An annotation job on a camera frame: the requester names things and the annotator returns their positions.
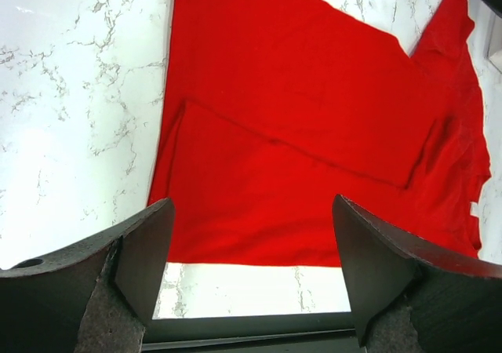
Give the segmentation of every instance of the red t-shirt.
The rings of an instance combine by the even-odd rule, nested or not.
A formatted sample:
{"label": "red t-shirt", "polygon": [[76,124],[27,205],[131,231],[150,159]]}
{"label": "red t-shirt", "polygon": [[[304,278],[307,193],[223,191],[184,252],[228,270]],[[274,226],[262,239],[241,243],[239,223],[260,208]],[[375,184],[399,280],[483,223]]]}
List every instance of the red t-shirt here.
{"label": "red t-shirt", "polygon": [[169,261],[339,265],[336,194],[475,256],[489,157],[471,29],[445,0],[409,58],[320,0],[175,0],[149,199],[176,206]]}

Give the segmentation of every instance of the marble countertop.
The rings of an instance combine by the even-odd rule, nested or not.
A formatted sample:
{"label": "marble countertop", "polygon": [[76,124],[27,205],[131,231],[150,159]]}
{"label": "marble countertop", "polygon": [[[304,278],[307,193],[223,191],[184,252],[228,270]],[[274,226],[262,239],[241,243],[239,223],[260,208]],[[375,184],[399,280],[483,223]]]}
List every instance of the marble countertop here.
{"label": "marble countertop", "polygon": [[[441,0],[325,0],[413,50]],[[173,0],[0,0],[0,267],[145,207]],[[475,212],[502,263],[502,95],[486,60],[494,15],[471,0],[493,179]],[[339,268],[168,264],[159,318],[348,311]]]}

